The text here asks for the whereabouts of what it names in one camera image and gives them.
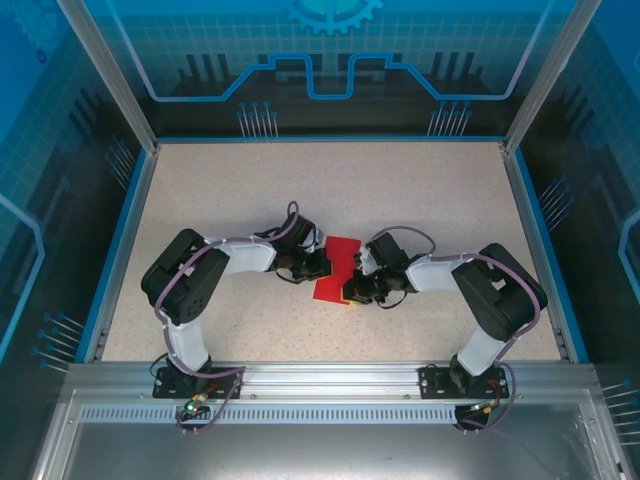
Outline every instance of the enclosure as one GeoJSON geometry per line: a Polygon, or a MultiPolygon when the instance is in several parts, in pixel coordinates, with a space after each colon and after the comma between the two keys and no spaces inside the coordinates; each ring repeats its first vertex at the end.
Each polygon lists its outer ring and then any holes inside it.
{"type": "Polygon", "coordinates": [[[3,478],[637,478],[640,6],[1,8],[3,478]],[[290,200],[327,236],[498,242],[539,281],[499,428],[422,398],[476,327],[460,291],[386,310],[253,272],[200,317],[237,398],[183,438],[142,278],[179,231],[262,232],[290,200]]]}

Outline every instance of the perforated metal strip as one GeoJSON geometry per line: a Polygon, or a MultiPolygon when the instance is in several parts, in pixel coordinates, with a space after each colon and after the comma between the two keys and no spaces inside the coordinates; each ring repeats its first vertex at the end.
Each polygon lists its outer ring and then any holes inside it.
{"type": "MultiPolygon", "coordinates": [[[[173,423],[176,406],[87,405],[83,423],[173,423]]],[[[221,424],[453,424],[454,406],[441,405],[230,405],[221,424]]],[[[209,413],[193,423],[204,423],[209,413]]]]}

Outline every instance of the transparent acrylic panel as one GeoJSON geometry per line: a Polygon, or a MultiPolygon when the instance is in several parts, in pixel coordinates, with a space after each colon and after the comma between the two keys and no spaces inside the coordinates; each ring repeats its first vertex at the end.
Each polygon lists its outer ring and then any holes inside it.
{"type": "Polygon", "coordinates": [[[0,11],[0,464],[27,478],[140,144],[54,1],[0,11]]]}
{"type": "Polygon", "coordinates": [[[235,137],[502,135],[573,4],[87,2],[158,135],[235,137]]]}
{"type": "Polygon", "coordinates": [[[498,433],[452,425],[80,425],[64,478],[600,478],[573,406],[519,406],[498,433]]]}
{"type": "MultiPolygon", "coordinates": [[[[631,422],[618,428],[625,434],[637,432],[640,414],[638,18],[637,2],[602,3],[522,143],[574,335],[603,386],[619,385],[609,403],[631,422]]],[[[638,447],[629,449],[637,468],[638,447]]]]}

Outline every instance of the robotic arm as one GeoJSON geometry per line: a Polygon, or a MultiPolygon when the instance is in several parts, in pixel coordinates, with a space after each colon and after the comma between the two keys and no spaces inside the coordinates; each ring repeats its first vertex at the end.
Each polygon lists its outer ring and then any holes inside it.
{"type": "Polygon", "coordinates": [[[296,213],[290,213],[281,227],[249,238],[219,241],[205,238],[191,229],[176,236],[142,279],[142,290],[151,305],[156,305],[179,270],[196,252],[207,245],[219,244],[190,265],[170,288],[159,311],[174,350],[169,356],[169,366],[178,370],[176,373],[183,377],[184,383],[199,391],[206,382],[191,373],[209,373],[211,370],[211,359],[202,339],[200,314],[207,307],[220,278],[232,273],[279,269],[290,271],[291,279],[287,280],[291,283],[330,275],[331,264],[325,249],[319,248],[323,241],[322,231],[296,213]]]}
{"type": "MultiPolygon", "coordinates": [[[[285,280],[291,283],[330,275],[331,264],[325,249],[320,248],[323,237],[315,224],[297,211],[289,213],[281,227],[249,238],[217,240],[190,229],[178,234],[144,275],[142,290],[163,321],[170,352],[168,366],[188,391],[202,392],[209,388],[210,379],[223,376],[213,373],[199,318],[220,278],[279,269],[290,271],[291,278],[285,280]]],[[[474,385],[494,369],[495,360],[518,334],[533,326],[525,327],[537,320],[547,304],[540,285],[495,243],[478,254],[421,254],[410,259],[391,234],[384,233],[361,248],[356,263],[353,277],[343,286],[345,300],[361,304],[376,301],[383,306],[392,291],[405,296],[428,290],[462,292],[478,327],[446,372],[446,382],[454,385],[456,398],[473,395],[474,385]]]]}
{"type": "Polygon", "coordinates": [[[478,254],[439,258],[422,254],[409,259],[385,233],[361,248],[356,264],[343,287],[345,300],[376,301],[382,306],[391,291],[403,291],[405,296],[428,290],[462,292],[478,326],[450,364],[451,381],[461,395],[502,358],[517,332],[547,305],[542,287],[497,243],[478,254]]]}

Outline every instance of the glass wall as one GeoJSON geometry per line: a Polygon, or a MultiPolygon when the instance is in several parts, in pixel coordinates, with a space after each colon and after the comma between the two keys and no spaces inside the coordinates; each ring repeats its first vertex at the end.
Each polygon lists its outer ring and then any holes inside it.
{"type": "Polygon", "coordinates": [[[159,136],[504,135],[574,0],[89,0],[159,136]]]}
{"type": "MultiPolygon", "coordinates": [[[[638,18],[637,2],[602,3],[522,144],[591,361],[603,386],[629,378],[635,388],[640,385],[638,18]]],[[[612,394],[628,391],[621,387],[612,394]]],[[[623,404],[614,413],[637,410],[633,395],[611,401],[623,404]]],[[[632,425],[621,427],[621,433],[636,430],[635,416],[627,418],[632,425]]],[[[637,447],[630,451],[640,461],[637,447]]]]}
{"type": "Polygon", "coordinates": [[[27,478],[140,144],[55,1],[0,2],[0,44],[0,470],[27,478]]]}

